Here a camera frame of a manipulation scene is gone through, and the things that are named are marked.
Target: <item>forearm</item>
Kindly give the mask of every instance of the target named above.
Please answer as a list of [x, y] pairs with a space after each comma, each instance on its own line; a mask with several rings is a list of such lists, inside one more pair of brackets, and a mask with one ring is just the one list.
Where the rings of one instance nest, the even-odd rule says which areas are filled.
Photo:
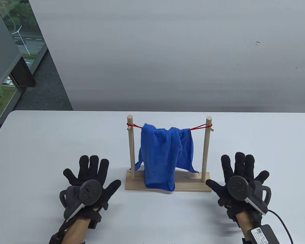
[[253, 228], [253, 220], [246, 211], [236, 215], [237, 221], [241, 227], [245, 240], [249, 241], [248, 231]]
[[90, 219], [78, 218], [67, 230], [61, 244], [81, 244], [85, 240]]

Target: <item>red string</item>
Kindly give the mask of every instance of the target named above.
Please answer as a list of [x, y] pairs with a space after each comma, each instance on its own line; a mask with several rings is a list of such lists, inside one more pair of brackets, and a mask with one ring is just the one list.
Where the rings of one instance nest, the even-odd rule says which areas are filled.
[[[137, 128], [142, 129], [142, 127], [137, 126], [137, 125], [135, 125], [135, 124], [131, 125], [131, 124], [128, 124], [128, 123], [127, 123], [127, 125], [128, 125], [128, 126], [131, 126], [131, 127], [137, 127]], [[202, 126], [204, 126], [204, 125], [206, 125], [206, 124], [202, 124], [202, 125], [200, 125], [200, 126], [197, 126], [197, 127], [192, 128], [192, 129], [190, 129], [190, 130], [195, 130], [195, 129], [204, 129], [204, 128], [210, 128], [210, 127], [212, 127], [212, 124], [211, 124], [211, 125], [209, 125], [209, 126], [202, 127]]]
[[212, 124], [209, 125], [209, 126], [202, 127], [202, 126], [204, 126], [204, 125], [206, 125], [206, 124], [202, 124], [202, 125], [200, 125], [200, 126], [197, 126], [197, 127], [192, 128], [192, 129], [190, 129], [190, 130], [204, 129], [204, 128], [210, 128], [210, 127], [212, 127]]
[[131, 124], [128, 124], [128, 123], [127, 123], [127, 125], [128, 125], [128, 126], [131, 126], [131, 127], [137, 127], [137, 128], [140, 128], [140, 129], [142, 129], [142, 127], [140, 127], [140, 126], [137, 126], [137, 125], [135, 125], [135, 124], [131, 125]]

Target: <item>battery pack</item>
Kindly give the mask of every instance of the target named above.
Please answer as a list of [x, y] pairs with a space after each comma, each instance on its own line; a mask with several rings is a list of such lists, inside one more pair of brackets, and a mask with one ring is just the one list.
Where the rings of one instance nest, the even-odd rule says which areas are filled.
[[268, 224], [249, 230], [248, 235], [252, 244], [280, 244]]

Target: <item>wooden dowel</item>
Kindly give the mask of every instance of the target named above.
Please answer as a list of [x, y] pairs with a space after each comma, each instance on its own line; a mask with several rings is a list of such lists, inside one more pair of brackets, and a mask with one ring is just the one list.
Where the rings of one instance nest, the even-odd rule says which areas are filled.
[[[207, 116], [206, 126], [211, 126], [211, 124], [212, 124], [212, 117], [211, 116]], [[210, 132], [211, 132], [211, 128], [206, 128], [206, 130], [205, 130], [205, 142], [203, 144], [201, 182], [205, 182], [206, 181], [206, 171], [207, 171], [207, 160], [208, 160]]]
[[[128, 124], [133, 125], [133, 116], [127, 116]], [[135, 156], [134, 156], [134, 135], [133, 135], [133, 126], [128, 126], [129, 132], [129, 148], [130, 148], [130, 163], [131, 163], [131, 178], [135, 178]]]

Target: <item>black cable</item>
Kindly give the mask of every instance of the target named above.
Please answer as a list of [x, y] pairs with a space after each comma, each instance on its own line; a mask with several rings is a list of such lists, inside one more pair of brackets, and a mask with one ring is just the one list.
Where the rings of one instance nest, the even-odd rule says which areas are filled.
[[285, 223], [282, 221], [282, 219], [279, 217], [279, 215], [277, 215], [277, 214], [276, 214], [275, 212], [273, 212], [272, 210], [268, 210], [268, 211], [269, 211], [270, 213], [273, 213], [275, 216], [277, 216], [277, 218], [280, 220], [280, 222], [281, 222], [282, 225], [284, 226], [284, 228], [285, 228], [285, 230], [286, 230], [286, 232], [287, 232], [287, 234], [288, 234], [288, 236], [289, 236], [289, 239], [291, 240], [291, 243], [294, 244], [293, 239], [292, 239], [292, 236], [290, 235], [290, 233], [289, 233], [289, 231], [288, 231], [288, 229], [287, 229]]

